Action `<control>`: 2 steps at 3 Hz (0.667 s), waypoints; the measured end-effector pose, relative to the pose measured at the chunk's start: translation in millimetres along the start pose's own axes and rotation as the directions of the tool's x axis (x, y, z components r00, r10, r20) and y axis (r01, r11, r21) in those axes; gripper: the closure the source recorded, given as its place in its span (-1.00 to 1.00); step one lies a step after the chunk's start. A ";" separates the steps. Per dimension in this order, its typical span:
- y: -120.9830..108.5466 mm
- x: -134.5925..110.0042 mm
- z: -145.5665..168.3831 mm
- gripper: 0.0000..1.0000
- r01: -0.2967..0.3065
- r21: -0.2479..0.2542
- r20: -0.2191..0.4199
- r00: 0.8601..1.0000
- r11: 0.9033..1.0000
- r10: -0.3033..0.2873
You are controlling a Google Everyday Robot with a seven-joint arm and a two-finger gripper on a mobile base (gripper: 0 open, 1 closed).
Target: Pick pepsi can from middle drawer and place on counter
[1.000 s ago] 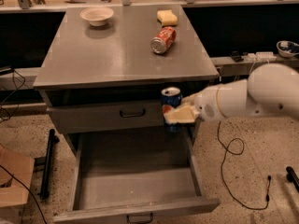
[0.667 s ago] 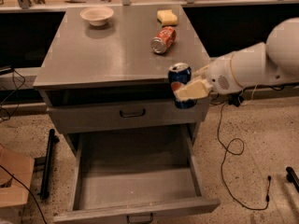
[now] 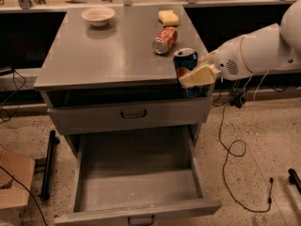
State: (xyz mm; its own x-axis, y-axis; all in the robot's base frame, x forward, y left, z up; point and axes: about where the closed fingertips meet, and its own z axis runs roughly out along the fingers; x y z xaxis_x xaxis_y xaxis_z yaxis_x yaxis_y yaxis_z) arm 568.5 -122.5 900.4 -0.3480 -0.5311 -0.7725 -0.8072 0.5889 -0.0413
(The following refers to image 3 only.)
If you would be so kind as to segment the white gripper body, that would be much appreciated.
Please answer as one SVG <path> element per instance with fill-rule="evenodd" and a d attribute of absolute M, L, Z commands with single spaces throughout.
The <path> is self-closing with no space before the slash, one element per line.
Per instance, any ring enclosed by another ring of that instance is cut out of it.
<path fill-rule="evenodd" d="M 214 64 L 227 80 L 238 80 L 252 75 L 244 63 L 242 43 L 245 35 L 224 42 L 214 51 Z"/>

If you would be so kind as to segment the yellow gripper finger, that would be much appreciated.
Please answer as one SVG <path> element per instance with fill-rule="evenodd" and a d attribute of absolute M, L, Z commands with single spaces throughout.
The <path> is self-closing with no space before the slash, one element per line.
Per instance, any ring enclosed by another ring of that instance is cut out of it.
<path fill-rule="evenodd" d="M 220 73 L 221 71 L 214 64 L 204 64 L 184 73 L 179 77 L 179 81 L 185 89 L 211 85 Z"/>
<path fill-rule="evenodd" d="M 214 64 L 214 55 L 216 54 L 216 50 L 213 50 L 212 52 L 201 56 L 198 59 L 198 65 L 200 64 Z"/>

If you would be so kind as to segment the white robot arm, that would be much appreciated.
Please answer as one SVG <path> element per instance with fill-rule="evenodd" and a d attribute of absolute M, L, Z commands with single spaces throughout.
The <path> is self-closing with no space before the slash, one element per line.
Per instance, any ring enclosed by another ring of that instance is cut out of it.
<path fill-rule="evenodd" d="M 237 80 L 254 74 L 301 68 L 301 1 L 294 2 L 280 24 L 271 24 L 228 40 L 202 56 L 192 71 L 181 73 L 185 88 L 210 85 L 218 77 Z"/>

